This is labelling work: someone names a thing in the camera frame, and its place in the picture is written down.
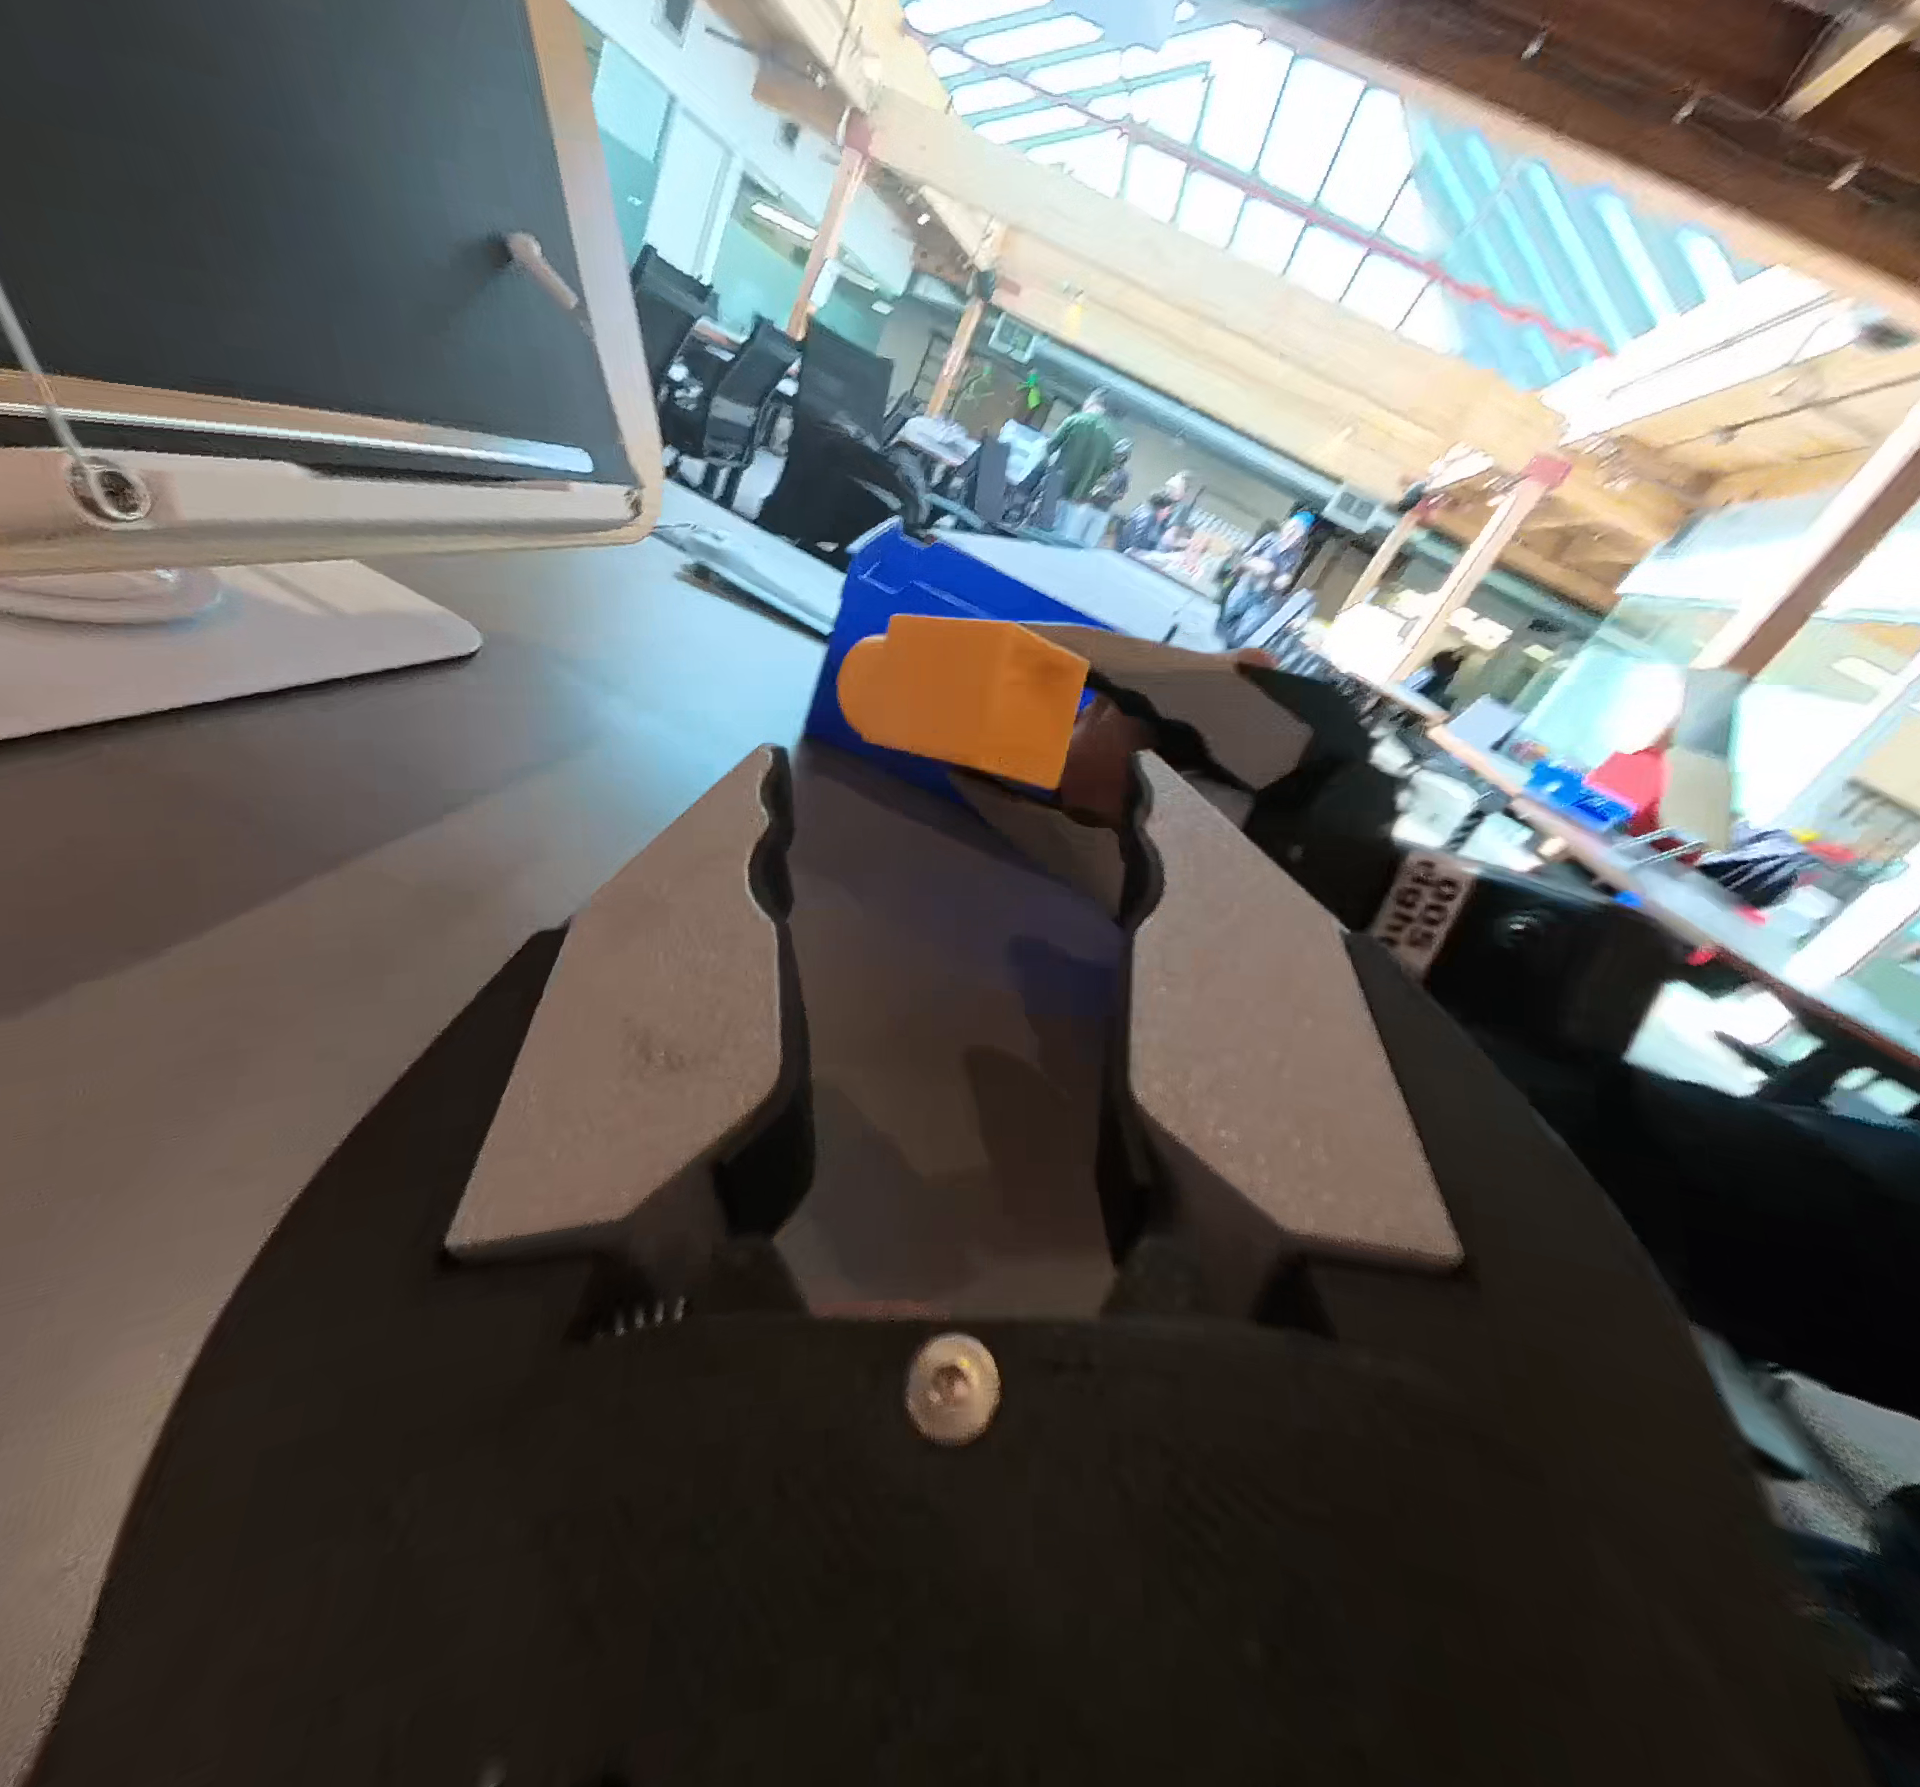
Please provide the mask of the orange plastic piece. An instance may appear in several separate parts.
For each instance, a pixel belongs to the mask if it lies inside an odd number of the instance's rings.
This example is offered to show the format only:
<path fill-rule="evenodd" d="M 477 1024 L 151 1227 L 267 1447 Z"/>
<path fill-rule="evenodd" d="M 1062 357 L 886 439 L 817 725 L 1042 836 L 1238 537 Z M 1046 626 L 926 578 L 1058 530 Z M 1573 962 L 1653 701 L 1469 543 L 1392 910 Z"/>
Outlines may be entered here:
<path fill-rule="evenodd" d="M 874 749 L 1054 791 L 1089 663 L 1019 622 L 898 614 L 846 652 L 842 716 Z"/>

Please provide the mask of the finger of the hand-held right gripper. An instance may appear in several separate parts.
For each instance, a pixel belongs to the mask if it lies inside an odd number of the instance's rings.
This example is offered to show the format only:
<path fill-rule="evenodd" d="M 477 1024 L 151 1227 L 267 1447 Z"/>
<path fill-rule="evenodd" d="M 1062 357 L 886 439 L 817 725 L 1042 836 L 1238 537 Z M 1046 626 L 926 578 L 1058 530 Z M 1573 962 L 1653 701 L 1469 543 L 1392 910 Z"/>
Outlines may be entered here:
<path fill-rule="evenodd" d="M 1035 622 L 1034 633 L 1089 667 L 1092 701 L 1073 722 L 1061 791 L 1126 791 L 1127 762 L 1145 749 L 1243 791 L 1274 787 L 1308 758 L 1311 726 L 1234 655 L 1067 622 Z"/>
<path fill-rule="evenodd" d="M 957 794 L 1026 862 L 1086 895 L 1109 920 L 1135 920 L 1142 879 L 1119 829 L 971 771 L 957 771 Z"/>

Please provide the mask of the black board with wooden rim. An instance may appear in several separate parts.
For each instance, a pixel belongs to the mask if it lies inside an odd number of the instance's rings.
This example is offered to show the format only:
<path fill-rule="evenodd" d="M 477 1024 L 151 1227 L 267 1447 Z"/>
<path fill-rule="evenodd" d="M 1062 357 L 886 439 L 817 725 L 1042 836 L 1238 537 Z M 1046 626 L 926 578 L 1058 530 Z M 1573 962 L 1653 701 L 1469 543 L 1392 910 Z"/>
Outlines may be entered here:
<path fill-rule="evenodd" d="M 3 0 L 3 286 L 89 451 L 589 478 L 659 513 L 569 0 Z"/>

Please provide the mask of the large blue storage bin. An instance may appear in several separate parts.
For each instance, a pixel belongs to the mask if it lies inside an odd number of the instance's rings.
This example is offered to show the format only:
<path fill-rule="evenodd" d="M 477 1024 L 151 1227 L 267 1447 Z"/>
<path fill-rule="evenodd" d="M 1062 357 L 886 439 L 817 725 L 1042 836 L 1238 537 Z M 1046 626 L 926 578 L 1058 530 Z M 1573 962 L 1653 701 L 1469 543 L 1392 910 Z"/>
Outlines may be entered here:
<path fill-rule="evenodd" d="M 915 537 L 898 525 L 871 535 L 843 576 L 838 622 L 824 643 L 821 666 L 804 720 L 804 737 L 894 775 L 912 790 L 961 804 L 953 774 L 926 758 L 865 743 L 843 716 L 838 667 L 858 641 L 880 637 L 894 614 L 936 618 L 1067 622 L 1104 626 L 1058 599 L 1026 589 L 939 535 Z"/>

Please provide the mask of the white top desk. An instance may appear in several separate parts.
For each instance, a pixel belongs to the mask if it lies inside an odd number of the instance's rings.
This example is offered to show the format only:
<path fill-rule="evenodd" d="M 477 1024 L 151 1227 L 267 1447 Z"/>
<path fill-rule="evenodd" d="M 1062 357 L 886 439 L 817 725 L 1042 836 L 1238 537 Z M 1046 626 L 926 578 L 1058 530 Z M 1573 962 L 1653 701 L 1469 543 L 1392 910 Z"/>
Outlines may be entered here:
<path fill-rule="evenodd" d="M 1131 555 L 971 530 L 940 530 L 940 541 L 1089 622 L 1166 647 L 1226 649 L 1214 602 Z"/>

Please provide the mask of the black office chair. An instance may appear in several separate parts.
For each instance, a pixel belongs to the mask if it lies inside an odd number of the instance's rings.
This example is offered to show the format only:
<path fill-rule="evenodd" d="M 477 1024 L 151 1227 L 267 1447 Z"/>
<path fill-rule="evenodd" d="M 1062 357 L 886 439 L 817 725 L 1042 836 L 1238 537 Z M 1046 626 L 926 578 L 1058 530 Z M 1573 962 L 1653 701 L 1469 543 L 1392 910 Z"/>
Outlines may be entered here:
<path fill-rule="evenodd" d="M 886 525 L 926 532 L 926 480 L 909 451 L 882 443 L 893 361 L 808 321 L 793 432 L 758 526 L 848 572 Z"/>
<path fill-rule="evenodd" d="M 651 391 L 667 383 L 697 321 L 709 320 L 713 290 L 709 282 L 667 261 L 656 245 L 642 245 L 633 272 L 633 302 L 646 352 Z"/>
<path fill-rule="evenodd" d="M 702 491 L 709 499 L 731 506 L 744 474 L 770 434 L 778 387 L 794 371 L 801 344 L 774 320 L 759 316 L 752 332 L 734 349 L 734 360 L 716 367 L 706 387 L 697 417 L 697 453 L 702 466 Z"/>

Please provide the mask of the cluttered white desk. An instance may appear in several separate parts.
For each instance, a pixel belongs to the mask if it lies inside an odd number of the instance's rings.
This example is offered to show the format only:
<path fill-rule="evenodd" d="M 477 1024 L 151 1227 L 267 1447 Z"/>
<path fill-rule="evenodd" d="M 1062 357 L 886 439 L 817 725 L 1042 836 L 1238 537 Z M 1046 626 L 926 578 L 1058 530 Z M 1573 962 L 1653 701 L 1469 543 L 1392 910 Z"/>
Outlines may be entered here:
<path fill-rule="evenodd" d="M 1895 1022 L 1854 983 L 1810 983 L 1802 959 L 1776 936 L 1761 931 L 1758 920 L 1715 881 L 1700 879 L 1676 858 L 1654 858 L 1633 841 L 1585 828 L 1545 794 L 1529 791 L 1522 774 L 1462 741 L 1446 725 L 1430 725 L 1426 735 L 1441 753 L 1489 782 L 1511 816 L 1545 837 L 1562 841 L 1570 862 L 1629 895 L 1689 955 L 1700 948 L 1718 955 L 1748 983 L 1776 1001 L 1792 1024 L 1829 1051 L 1850 1055 L 1857 1063 L 1880 1059 L 1886 1079 L 1911 1081 L 1917 1077 L 1917 1029 L 1910 1022 Z"/>

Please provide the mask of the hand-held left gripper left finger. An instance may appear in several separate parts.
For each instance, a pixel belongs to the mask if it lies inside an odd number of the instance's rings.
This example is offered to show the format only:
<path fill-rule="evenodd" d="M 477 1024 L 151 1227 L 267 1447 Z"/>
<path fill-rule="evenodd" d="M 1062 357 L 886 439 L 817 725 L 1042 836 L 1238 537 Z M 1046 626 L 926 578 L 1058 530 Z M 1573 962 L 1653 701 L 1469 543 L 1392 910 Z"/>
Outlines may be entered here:
<path fill-rule="evenodd" d="M 466 1264 L 709 1267 L 813 1177 L 793 762 L 750 749 L 564 925 L 446 1227 Z"/>

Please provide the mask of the white flat device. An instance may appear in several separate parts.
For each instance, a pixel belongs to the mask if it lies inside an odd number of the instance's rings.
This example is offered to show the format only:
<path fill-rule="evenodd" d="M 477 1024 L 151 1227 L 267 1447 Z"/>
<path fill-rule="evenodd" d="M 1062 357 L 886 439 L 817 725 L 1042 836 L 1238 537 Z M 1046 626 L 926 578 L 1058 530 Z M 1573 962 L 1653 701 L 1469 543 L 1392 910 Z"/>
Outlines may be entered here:
<path fill-rule="evenodd" d="M 651 537 L 682 555 L 686 576 L 713 583 L 813 637 L 831 637 L 838 622 L 843 576 L 824 560 L 808 557 L 752 522 L 736 518 L 727 518 L 725 526 L 663 522 Z"/>

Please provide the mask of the wooden post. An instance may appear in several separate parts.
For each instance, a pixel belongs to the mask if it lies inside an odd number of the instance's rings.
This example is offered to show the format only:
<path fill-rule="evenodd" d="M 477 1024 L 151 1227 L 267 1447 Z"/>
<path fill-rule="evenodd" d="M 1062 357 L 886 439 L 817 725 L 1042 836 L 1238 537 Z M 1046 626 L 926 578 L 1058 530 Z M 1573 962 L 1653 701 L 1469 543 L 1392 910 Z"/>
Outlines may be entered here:
<path fill-rule="evenodd" d="M 798 294 L 788 316 L 785 332 L 804 341 L 808 332 L 812 314 L 817 311 L 817 298 L 821 294 L 821 282 L 828 268 L 838 259 L 843 224 L 851 206 L 865 184 L 871 163 L 871 128 L 861 114 L 843 117 L 838 130 L 838 164 L 832 171 L 831 195 L 824 214 L 817 221 L 817 232 L 808 244 L 804 272 L 798 282 Z"/>
<path fill-rule="evenodd" d="M 984 321 L 984 314 L 996 306 L 999 259 L 1004 251 L 1007 221 L 986 220 L 984 236 L 971 255 L 971 272 L 965 282 L 962 311 L 957 314 L 954 330 L 948 334 L 936 383 L 928 395 L 926 414 L 931 420 L 948 420 L 957 387 L 971 360 L 971 349 Z"/>
<path fill-rule="evenodd" d="M 1556 495 L 1556 490 L 1562 486 L 1562 480 L 1568 480 L 1568 476 L 1568 457 L 1539 453 L 1520 471 L 1520 476 L 1508 478 L 1495 491 L 1488 522 L 1446 572 L 1416 626 L 1406 633 L 1401 655 L 1403 670 L 1419 670 L 1430 655 L 1445 647 L 1451 617 L 1466 609 L 1477 586 L 1502 563 L 1508 543 L 1518 541 L 1526 522 Z"/>
<path fill-rule="evenodd" d="M 1692 660 L 1700 674 L 1756 679 L 1917 506 L 1917 409 L 1887 432 L 1802 537 L 1787 572 L 1742 599 Z"/>

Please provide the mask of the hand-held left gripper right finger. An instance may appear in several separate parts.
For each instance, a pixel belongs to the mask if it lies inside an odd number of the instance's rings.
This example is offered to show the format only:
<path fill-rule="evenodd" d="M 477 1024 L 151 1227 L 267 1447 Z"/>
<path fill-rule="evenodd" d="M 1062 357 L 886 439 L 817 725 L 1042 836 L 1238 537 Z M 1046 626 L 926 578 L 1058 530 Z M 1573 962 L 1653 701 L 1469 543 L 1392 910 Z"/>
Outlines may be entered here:
<path fill-rule="evenodd" d="M 1192 1274 L 1454 1274 L 1466 1248 L 1345 928 L 1157 753 L 1134 794 L 1118 1212 L 1138 1205 Z"/>

